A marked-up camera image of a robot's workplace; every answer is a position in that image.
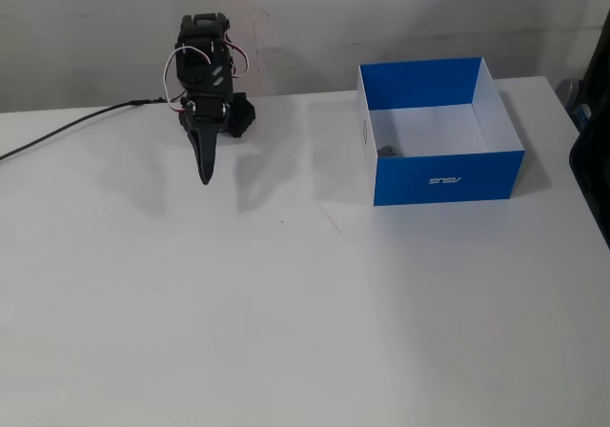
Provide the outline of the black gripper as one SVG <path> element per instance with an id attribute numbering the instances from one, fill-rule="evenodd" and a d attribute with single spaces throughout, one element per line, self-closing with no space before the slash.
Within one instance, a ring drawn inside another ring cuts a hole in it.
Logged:
<path id="1" fill-rule="evenodd" d="M 179 102 L 182 107 L 180 124 L 193 145 L 201 182 L 208 185 L 214 175 L 219 132 L 230 131 L 234 97 L 188 93 Z M 217 131 L 196 131 L 204 126 L 211 126 Z"/>

